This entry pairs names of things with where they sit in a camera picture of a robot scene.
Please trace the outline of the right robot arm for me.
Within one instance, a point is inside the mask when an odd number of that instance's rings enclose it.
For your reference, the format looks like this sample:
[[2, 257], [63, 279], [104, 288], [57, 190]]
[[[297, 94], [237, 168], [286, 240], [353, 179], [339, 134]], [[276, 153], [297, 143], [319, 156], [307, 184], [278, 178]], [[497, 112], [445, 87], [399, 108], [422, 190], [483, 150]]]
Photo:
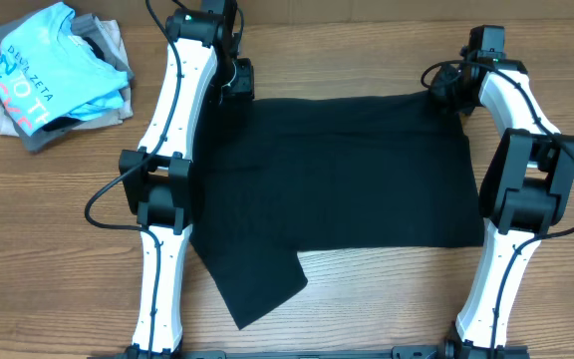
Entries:
[[522, 62], [504, 51], [505, 29], [471, 29], [458, 59], [430, 66], [424, 82], [446, 108], [469, 114], [486, 108], [500, 143], [479, 190], [484, 243], [466, 302], [437, 358], [526, 358], [509, 347], [508, 319], [530, 258], [562, 218], [574, 180], [574, 136], [544, 115]]

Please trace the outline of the black t-shirt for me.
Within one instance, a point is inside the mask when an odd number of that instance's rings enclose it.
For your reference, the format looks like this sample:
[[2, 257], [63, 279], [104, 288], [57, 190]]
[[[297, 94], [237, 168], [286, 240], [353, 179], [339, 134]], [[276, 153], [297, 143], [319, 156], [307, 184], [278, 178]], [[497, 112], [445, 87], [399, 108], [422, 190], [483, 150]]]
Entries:
[[306, 286], [302, 252], [483, 241], [468, 138], [425, 92], [226, 102], [194, 162], [191, 242], [241, 328]]

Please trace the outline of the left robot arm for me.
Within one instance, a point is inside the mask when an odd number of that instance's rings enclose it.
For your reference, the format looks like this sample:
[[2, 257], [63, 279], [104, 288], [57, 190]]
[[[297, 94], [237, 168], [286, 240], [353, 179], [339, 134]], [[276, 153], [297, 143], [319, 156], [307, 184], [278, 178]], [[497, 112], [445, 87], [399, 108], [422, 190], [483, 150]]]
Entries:
[[140, 313], [126, 358], [175, 358], [182, 341], [180, 296], [185, 254], [199, 212], [192, 150], [200, 115], [223, 100], [254, 96], [253, 67], [240, 58], [244, 17], [233, 0], [178, 8], [161, 90], [136, 150], [124, 150], [120, 177], [143, 245]]

